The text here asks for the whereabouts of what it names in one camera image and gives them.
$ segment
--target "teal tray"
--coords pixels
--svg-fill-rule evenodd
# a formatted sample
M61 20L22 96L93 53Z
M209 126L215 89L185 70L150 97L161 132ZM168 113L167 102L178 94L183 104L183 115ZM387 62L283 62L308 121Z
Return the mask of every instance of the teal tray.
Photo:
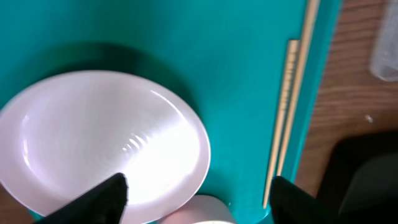
M305 0L0 2L0 107L43 78L108 69L153 80L200 116L211 166L200 189L238 223L262 209L285 51ZM340 6L322 0L283 176L294 181Z

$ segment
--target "black object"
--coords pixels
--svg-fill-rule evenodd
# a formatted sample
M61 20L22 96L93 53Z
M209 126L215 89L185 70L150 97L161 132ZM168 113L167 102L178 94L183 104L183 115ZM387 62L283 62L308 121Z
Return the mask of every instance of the black object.
M269 203L275 224L344 223L337 213L283 177L274 177Z
M118 224L126 204L126 180L118 173L36 224Z
M340 141L330 157L317 200L352 222L396 222L398 131Z

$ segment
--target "white plate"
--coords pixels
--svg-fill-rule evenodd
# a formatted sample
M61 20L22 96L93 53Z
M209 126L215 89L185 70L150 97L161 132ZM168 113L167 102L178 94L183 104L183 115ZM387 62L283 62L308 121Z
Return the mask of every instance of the white plate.
M38 82L0 114L0 180L48 215L116 172L129 184L122 223L181 207L210 164L207 133L177 95L119 72L71 72Z

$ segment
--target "wooden chopstick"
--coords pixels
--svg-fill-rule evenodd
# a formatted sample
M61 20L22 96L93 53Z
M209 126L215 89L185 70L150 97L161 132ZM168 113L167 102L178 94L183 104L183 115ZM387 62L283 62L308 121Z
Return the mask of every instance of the wooden chopstick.
M292 75L294 71L294 65L296 61L298 47L299 47L298 40L290 40L287 46L284 76L282 80L282 86L280 88L278 114L276 118L274 139L272 142L272 149L271 149L271 159L268 165L266 187L264 192L264 201L262 205L264 208L267 207L271 181L275 172L275 165L279 151L280 137L282 135L283 124L286 116L287 102L289 100L290 87L293 78Z
M303 74L304 74L304 70L305 70L305 64L307 62L308 51L309 51L310 44L311 44L313 27L315 25L315 20L317 17L318 6L319 6L319 0L308 0L307 9L305 12L305 20L304 20L304 25L303 25L303 30L302 30L302 36L300 39L300 51L298 53L298 61L297 61L297 68L296 68L295 76L294 76L292 96L290 97L288 115L287 115L287 119L286 119L284 128L283 128L283 120L284 120L285 113L286 113L287 100L289 99L289 91L286 91L288 94L287 96L285 96L283 94L283 92L280 94L279 110L278 110L274 139L273 139L272 149L271 149L271 159L269 161L266 187L265 187L265 192L264 192L264 201L262 204L262 206L264 208L267 207L269 192L271 189L271 182L272 182L272 178L274 176L274 171L275 171L276 157L278 156L280 135L281 135L282 130L284 129L284 135L283 135L283 139L282 139L282 147L279 152L277 175L281 175L281 173L282 173L282 168L284 165L285 156L286 156L286 152L287 152L287 146L288 146L289 139L290 139L290 133L292 131L295 109L296 109L297 101L299 99L301 83L302 83ZM292 43L289 42L288 49L291 48L291 45L292 45ZM285 73L286 73L288 61L289 60L287 60L285 63Z
M294 121L294 114L299 99L301 83L305 71L305 64L307 63L308 51L310 49L312 31L315 25L319 7L319 0L309 0L307 3L307 11L305 14L304 27L300 39L300 51L298 52L297 68L295 71L292 96L290 98L289 110L285 124L284 136L282 139L282 147L279 152L277 175L281 175L284 166L287 146L289 145L290 133Z

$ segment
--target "plastic container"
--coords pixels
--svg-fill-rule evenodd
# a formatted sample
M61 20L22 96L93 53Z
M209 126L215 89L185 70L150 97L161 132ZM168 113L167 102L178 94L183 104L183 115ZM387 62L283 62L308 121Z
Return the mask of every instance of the plastic container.
M382 26L373 51L370 70L376 77L398 81L398 0L386 6Z

